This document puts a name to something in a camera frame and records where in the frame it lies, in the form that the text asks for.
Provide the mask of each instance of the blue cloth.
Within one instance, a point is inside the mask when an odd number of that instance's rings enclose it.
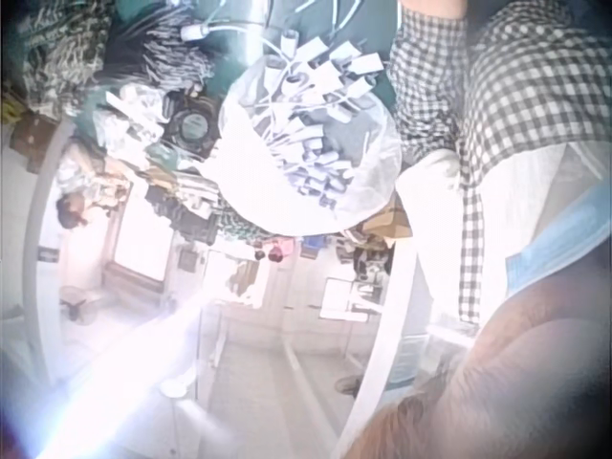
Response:
[[[575,263],[610,237],[610,179],[592,186],[521,253],[506,260],[508,297]]]

